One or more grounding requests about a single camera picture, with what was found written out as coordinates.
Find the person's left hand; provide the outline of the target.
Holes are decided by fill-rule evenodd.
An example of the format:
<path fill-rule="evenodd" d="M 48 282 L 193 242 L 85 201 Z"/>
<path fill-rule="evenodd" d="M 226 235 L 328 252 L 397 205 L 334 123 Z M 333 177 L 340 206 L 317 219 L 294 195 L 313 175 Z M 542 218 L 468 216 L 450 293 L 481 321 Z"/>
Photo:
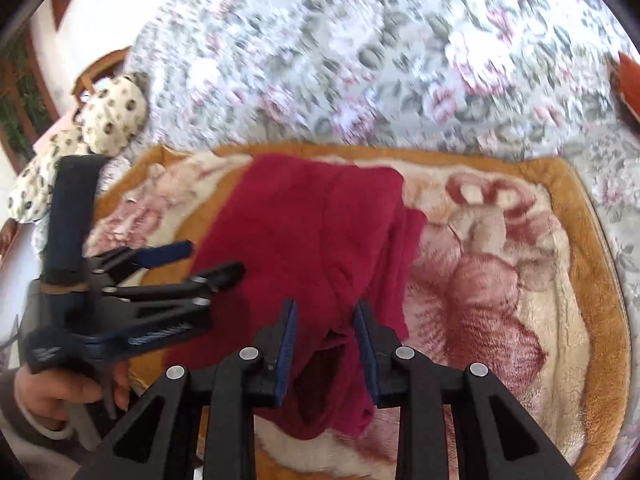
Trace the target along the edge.
<path fill-rule="evenodd" d="M 14 396 L 39 425 L 58 431 L 70 418 L 67 404 L 101 401 L 103 388 L 93 379 L 68 370 L 45 370 L 34 374 L 27 366 L 22 366 L 15 375 Z"/>

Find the grey left sleeve forearm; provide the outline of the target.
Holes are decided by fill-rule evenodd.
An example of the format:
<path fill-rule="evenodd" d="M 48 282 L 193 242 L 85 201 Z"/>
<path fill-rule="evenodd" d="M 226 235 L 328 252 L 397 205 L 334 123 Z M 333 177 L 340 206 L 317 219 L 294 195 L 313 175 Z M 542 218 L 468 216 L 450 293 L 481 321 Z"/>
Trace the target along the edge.
<path fill-rule="evenodd" d="M 19 368 L 1 375 L 1 432 L 6 443 L 33 479 L 70 479 L 90 452 L 79 442 L 70 419 L 58 431 L 39 425 L 14 396 Z"/>

